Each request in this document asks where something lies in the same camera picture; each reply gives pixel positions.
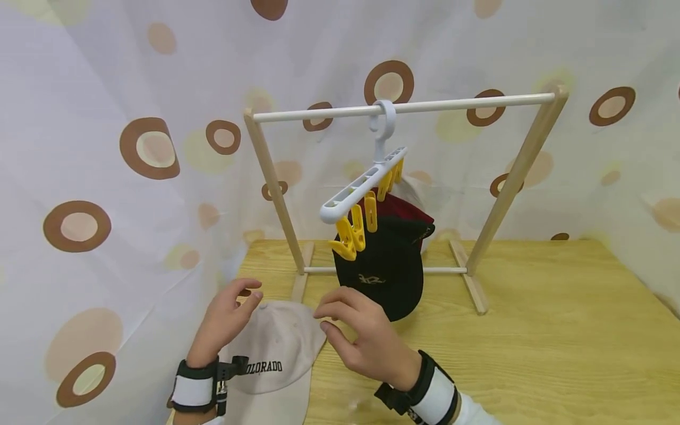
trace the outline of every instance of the hanger hook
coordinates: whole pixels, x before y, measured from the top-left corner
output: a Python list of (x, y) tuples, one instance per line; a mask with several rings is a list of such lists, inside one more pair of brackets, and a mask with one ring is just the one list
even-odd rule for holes
[[(385, 114), (385, 128), (382, 133), (375, 137), (375, 153), (373, 155), (373, 163), (382, 164), (385, 162), (385, 142), (394, 134), (394, 126), (396, 125), (396, 109), (394, 104), (388, 100), (378, 100), (373, 103), (380, 106)], [(376, 133), (378, 131), (378, 116), (369, 116), (369, 128)]]

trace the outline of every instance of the black baseball cap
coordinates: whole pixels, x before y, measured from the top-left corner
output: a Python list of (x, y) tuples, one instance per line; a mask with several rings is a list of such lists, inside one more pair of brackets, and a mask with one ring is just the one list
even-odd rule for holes
[(423, 292), (421, 241), (435, 231), (432, 223), (396, 216), (378, 217), (370, 233), (364, 217), (366, 248), (347, 261), (333, 251), (341, 286), (349, 286), (380, 304), (391, 322), (408, 316)]

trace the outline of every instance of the fabric backdrop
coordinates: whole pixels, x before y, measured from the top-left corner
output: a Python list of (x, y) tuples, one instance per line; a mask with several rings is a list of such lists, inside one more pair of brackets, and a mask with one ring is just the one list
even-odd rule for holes
[[(1, 0), (0, 417), (153, 424), (203, 310), (283, 233), (242, 111), (571, 90), (497, 237), (596, 238), (680, 305), (674, 0)], [(399, 115), (437, 237), (475, 239), (537, 107)], [(301, 239), (366, 118), (264, 124)]]

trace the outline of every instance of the human hand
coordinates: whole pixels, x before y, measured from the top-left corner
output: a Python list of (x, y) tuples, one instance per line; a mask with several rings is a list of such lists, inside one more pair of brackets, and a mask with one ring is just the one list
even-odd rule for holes
[(341, 286), (321, 298), (314, 317), (346, 323), (357, 334), (351, 343), (333, 323), (321, 322), (328, 342), (345, 366), (399, 391), (409, 391), (420, 374), (422, 358), (396, 334), (382, 307), (361, 292)]
[[(208, 305), (194, 343), (186, 357), (190, 368), (200, 369), (212, 363), (220, 350), (245, 328), (250, 315), (260, 301), (261, 292), (251, 292), (262, 286), (255, 279), (236, 279), (224, 287)], [(246, 296), (241, 304), (236, 297)]]

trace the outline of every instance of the wooden table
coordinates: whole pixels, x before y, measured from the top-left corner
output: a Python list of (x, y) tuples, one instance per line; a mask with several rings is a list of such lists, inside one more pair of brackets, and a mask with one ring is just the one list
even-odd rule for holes
[[(472, 242), (463, 245), (470, 252)], [(317, 245), (313, 266), (332, 266)], [(455, 266), (433, 241), (426, 266)], [(257, 241), (240, 277), (265, 300), (289, 299), (295, 276), (285, 241)], [(395, 323), (458, 387), (505, 425), (680, 424), (680, 321), (596, 241), (495, 241), (477, 276), (490, 302), (477, 316), (462, 278), (427, 275), (422, 300)], [(309, 277), (304, 303), (336, 288)], [(329, 344), (312, 371), (306, 424), (412, 424), (388, 411), (378, 384), (345, 369)]]

